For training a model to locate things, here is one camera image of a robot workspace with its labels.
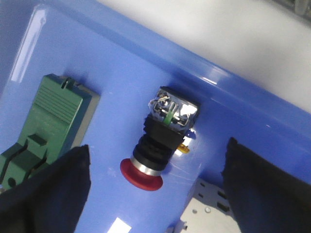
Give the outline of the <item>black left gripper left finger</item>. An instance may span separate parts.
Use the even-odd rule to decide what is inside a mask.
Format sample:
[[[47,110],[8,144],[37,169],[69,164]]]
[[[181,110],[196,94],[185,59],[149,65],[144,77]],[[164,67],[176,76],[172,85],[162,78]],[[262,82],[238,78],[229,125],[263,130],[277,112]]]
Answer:
[[[2,233],[73,233],[91,187],[88,145],[0,196]]]

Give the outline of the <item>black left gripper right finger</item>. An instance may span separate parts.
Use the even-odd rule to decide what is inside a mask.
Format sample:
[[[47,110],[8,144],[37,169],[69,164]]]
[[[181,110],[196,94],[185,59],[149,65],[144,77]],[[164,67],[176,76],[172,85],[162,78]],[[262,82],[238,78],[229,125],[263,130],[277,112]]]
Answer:
[[[269,163],[231,137],[223,188],[243,233],[309,233],[310,184]]]

